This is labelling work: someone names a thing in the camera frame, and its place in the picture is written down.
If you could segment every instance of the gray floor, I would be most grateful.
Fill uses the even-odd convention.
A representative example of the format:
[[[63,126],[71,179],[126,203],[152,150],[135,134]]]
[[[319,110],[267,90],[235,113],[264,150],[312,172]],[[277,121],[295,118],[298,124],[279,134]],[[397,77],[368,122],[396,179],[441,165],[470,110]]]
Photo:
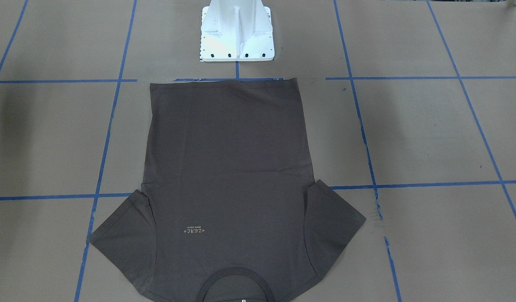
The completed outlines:
[[[146,301],[85,238],[141,184],[148,84],[263,77],[368,217],[297,302],[516,301],[516,7],[265,0],[275,60],[237,65],[198,61],[205,5],[0,0],[0,302]]]

